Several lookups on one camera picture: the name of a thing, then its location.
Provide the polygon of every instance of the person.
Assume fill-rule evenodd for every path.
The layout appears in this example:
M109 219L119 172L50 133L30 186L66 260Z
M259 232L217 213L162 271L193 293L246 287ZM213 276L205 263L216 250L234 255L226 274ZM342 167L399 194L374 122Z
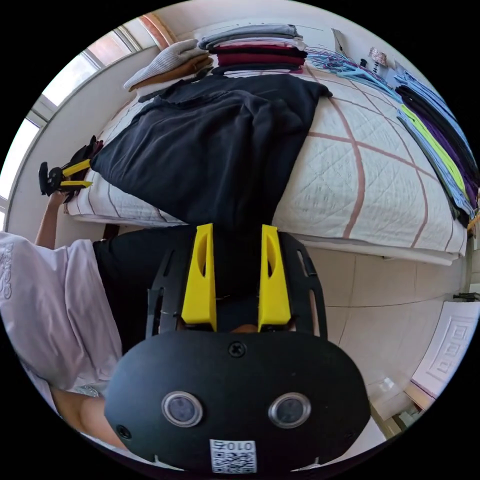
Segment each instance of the person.
M104 398L71 390L107 382L122 355L145 338L148 289L168 247L195 227L148 228L55 249L64 200L60 192L49 197L34 243L0 232L0 314L23 368L50 406L77 431L125 449L105 418ZM254 301L259 233L237 237L214 228L213 244L217 311L228 312L236 298Z

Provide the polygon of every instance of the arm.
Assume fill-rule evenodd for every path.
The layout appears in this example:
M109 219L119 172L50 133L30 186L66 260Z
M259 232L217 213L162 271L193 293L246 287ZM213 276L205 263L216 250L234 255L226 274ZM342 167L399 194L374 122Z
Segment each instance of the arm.
M55 249L55 239L57 236L57 219L59 216L60 205L64 202L65 193L56 191L50 195L45 213L41 219L40 229L36 235L35 245L45 247L50 250Z
M96 439L127 450L104 415L105 399L58 390L50 387L56 409L73 429Z

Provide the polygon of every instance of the white quilted bedspread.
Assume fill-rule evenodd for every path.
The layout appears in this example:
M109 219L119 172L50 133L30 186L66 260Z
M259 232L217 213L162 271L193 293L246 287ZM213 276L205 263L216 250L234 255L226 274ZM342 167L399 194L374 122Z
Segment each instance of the white quilted bedspread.
M311 66L297 76L323 83L333 98L318 103L274 225L311 238L464 255L466 229L453 221L434 170L397 120L399 104L374 88ZM126 105L99 138L111 141L144 105L136 100ZM72 216L122 225L179 223L93 171L86 180L93 185L68 204Z

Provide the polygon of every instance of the yellow plastic part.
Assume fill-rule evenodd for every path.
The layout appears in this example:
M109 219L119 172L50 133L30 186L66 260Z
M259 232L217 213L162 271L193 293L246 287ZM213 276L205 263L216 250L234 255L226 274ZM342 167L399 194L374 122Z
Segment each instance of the yellow plastic part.
M87 158L86 160L83 160L79 163L76 163L75 165L65 168L65 170L62 170L62 174L64 177L70 177L71 175L76 174L77 172L81 172L82 170L89 169L89 168L90 168L90 159Z
M210 324L217 331L212 223L196 228L181 317L187 325Z
M85 181L85 180L65 180L60 182L61 187L89 187L90 185L93 185L93 182L91 181Z
M260 332L266 325L286 325L291 316L278 230L274 226L263 225L261 229L258 331Z

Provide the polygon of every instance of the tiled floor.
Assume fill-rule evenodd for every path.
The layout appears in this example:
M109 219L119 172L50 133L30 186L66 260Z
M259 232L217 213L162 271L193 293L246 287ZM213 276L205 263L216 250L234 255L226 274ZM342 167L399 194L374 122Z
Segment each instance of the tiled floor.
M370 401L389 418L409 404L403 388L424 356L442 305L465 285L452 266L309 248L326 305L328 339L360 369Z

